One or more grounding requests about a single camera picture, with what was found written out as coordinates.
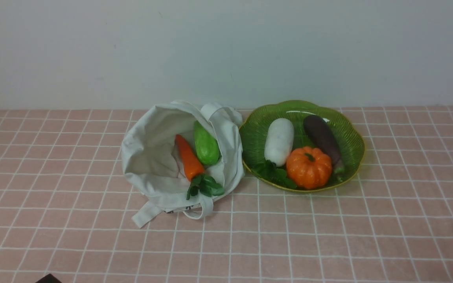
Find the toy vegetable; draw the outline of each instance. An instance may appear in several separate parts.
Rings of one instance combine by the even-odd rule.
[[[274,120],[268,127],[267,140],[265,142],[265,159],[281,167],[293,148],[295,129],[293,123],[285,118]]]
[[[199,161],[206,166],[216,164],[220,156],[218,142],[199,121],[193,124],[193,137]]]
[[[331,158],[318,148],[302,147],[289,155],[286,170],[297,186],[312,190],[328,182],[332,171]]]
[[[223,186],[216,183],[214,178],[205,174],[204,166],[200,163],[192,147],[183,136],[176,135],[176,145],[178,145],[179,154],[183,161],[185,176],[190,181],[186,200],[198,195],[199,192],[206,197],[223,195],[225,193]]]
[[[304,119],[304,130],[316,146],[331,158],[336,179],[340,182],[343,181],[342,175],[345,172],[345,165],[342,161],[340,148],[325,120],[317,115],[309,115]]]

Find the dark object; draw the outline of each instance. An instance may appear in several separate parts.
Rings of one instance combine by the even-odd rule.
[[[336,179],[342,182],[345,165],[340,154],[340,147],[338,147],[337,140],[328,124],[317,115],[309,115],[304,119],[304,130],[316,147],[331,158],[333,173]]]
[[[52,274],[49,274],[43,278],[41,278],[36,283],[62,283],[59,279],[55,278]]]

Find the white cloth bag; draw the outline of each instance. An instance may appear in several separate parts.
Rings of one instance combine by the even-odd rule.
[[[181,134],[195,147],[195,121],[199,121],[218,142],[221,159],[206,168],[206,174],[223,185],[225,193],[217,197],[205,197],[199,193],[186,200],[190,182],[184,175],[175,137]],[[192,219],[209,215],[213,201],[232,192],[244,177],[239,134],[241,123],[240,113],[218,103],[209,103],[198,109],[184,101],[173,101],[155,105],[142,116],[128,131],[121,147],[126,179],[149,200],[133,216],[133,222],[141,228],[162,211],[183,211]]]

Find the orange carrot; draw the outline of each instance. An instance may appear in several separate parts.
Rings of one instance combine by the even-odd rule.
[[[188,181],[192,181],[197,175],[203,174],[204,166],[200,163],[189,143],[179,134],[176,135],[176,145],[178,145]]]

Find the green leaves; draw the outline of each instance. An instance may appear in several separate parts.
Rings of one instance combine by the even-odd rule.
[[[292,179],[287,177],[287,172],[283,168],[277,168],[275,163],[268,160],[265,163],[259,164],[254,168],[254,173],[257,173],[263,179],[270,181],[279,186],[290,189],[296,189],[297,185]]]
[[[211,176],[200,174],[190,182],[190,188],[188,188],[186,200],[198,195],[199,192],[206,197],[216,197],[223,195],[225,193],[225,189]]]

